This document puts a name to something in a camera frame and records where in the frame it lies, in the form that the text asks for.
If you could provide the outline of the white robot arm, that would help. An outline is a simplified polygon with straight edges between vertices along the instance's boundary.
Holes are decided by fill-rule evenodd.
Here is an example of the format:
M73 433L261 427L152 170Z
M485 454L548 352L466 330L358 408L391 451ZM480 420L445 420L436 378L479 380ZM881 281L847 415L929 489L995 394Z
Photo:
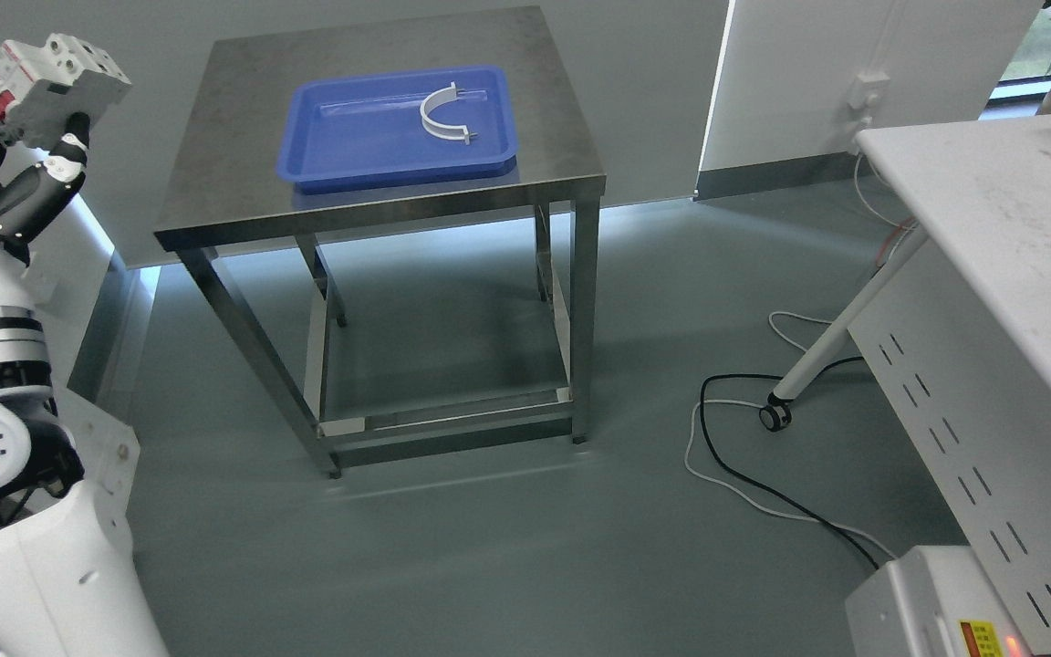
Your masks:
M59 419L24 269L0 248L0 656L166 656L128 495L85 471Z

